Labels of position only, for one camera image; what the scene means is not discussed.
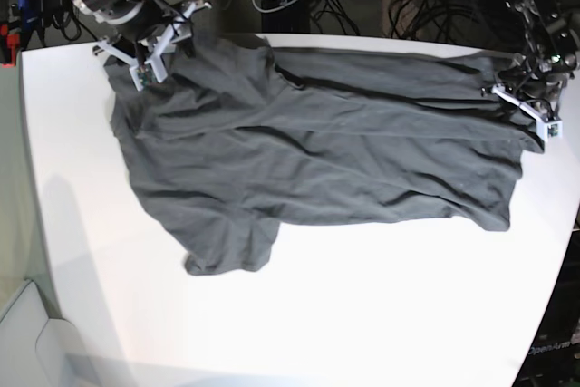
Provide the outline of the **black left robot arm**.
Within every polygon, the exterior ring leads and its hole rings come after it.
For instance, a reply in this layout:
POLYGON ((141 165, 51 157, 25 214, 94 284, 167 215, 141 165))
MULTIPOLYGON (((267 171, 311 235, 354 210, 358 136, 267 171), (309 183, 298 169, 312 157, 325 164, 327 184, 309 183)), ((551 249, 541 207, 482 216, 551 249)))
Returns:
POLYGON ((579 69, 579 38, 559 0, 507 0, 507 9, 521 19, 524 45, 498 84, 519 100, 555 107, 579 69))

